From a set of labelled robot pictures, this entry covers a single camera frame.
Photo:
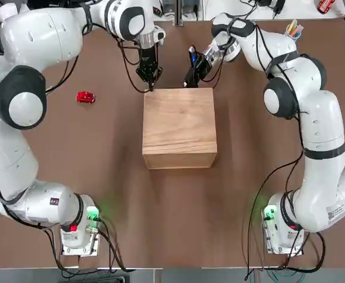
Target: wooden block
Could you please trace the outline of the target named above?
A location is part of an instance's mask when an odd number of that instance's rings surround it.
[[[142,154],[150,169],[211,167],[217,155],[213,89],[146,93]]]

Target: floor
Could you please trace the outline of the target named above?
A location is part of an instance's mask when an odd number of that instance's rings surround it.
[[[176,268],[166,269],[161,272],[162,283],[234,283],[244,282],[246,270],[240,269],[195,269],[195,268]],[[306,275],[300,280],[301,275],[297,274],[276,274],[274,280],[271,280],[267,272],[260,273],[261,283],[288,283],[288,282],[305,282],[305,283],[342,283],[345,282],[345,269],[321,269],[315,274]],[[154,283],[154,272],[152,270],[135,271],[130,274],[116,272],[117,277],[126,277],[126,282],[131,283]],[[100,275],[90,275],[86,278],[73,278],[71,282],[109,282],[108,277],[102,273]],[[2,270],[0,271],[0,282],[10,283],[58,283],[68,282],[61,277],[56,269],[23,269],[23,270]]]

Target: brown table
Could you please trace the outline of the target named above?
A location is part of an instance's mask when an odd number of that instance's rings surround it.
[[[280,21],[259,24],[275,32],[287,26]],[[327,89],[339,98],[345,126],[345,24],[337,19],[304,21],[303,25],[299,51],[326,66]],[[188,47],[195,44],[202,50],[210,43],[211,23],[188,22],[179,28],[164,22],[162,27],[167,38],[160,48],[163,75],[157,88],[181,87],[189,67]],[[136,60],[137,54],[129,57]],[[60,65],[47,70],[48,83],[57,82],[63,69]],[[134,69],[130,72],[137,85],[144,87]],[[264,107],[266,83],[263,73],[253,70],[243,55],[225,65],[215,89],[219,157],[214,167],[149,171],[141,149],[143,95],[132,89],[114,40],[95,31],[85,38],[71,78],[49,96],[45,120],[24,134],[39,161],[39,179],[89,194],[114,222],[125,266],[245,266],[242,241],[245,244],[246,237],[242,236],[247,229],[243,227],[247,228],[244,219],[253,197],[273,168],[300,153],[295,122],[278,119]],[[83,90],[94,93],[97,101],[76,103],[75,95]],[[284,190],[287,173],[288,169],[281,170],[267,183],[260,207],[274,192]],[[290,188],[300,185],[302,175],[303,162]],[[261,251],[258,221],[254,228]],[[324,266],[345,267],[345,219],[323,235],[327,242]],[[252,243],[251,265],[260,266]],[[100,256],[80,265],[108,267],[107,251],[102,241]],[[305,251],[291,265],[315,265],[312,247]],[[281,261],[280,256],[267,256],[264,263]],[[0,216],[0,268],[51,266],[55,263],[43,233]]]

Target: green indicator led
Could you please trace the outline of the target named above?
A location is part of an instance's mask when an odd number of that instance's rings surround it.
[[[276,206],[275,205],[268,205],[264,209],[264,215],[266,220],[274,219],[274,212],[276,211]]]
[[[99,210],[97,207],[89,206],[87,208],[87,219],[95,221],[99,219]]]

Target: toy car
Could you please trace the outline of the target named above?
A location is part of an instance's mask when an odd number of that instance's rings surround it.
[[[92,93],[88,93],[86,91],[80,91],[77,94],[77,101],[79,103],[94,103],[95,102],[95,95]]]

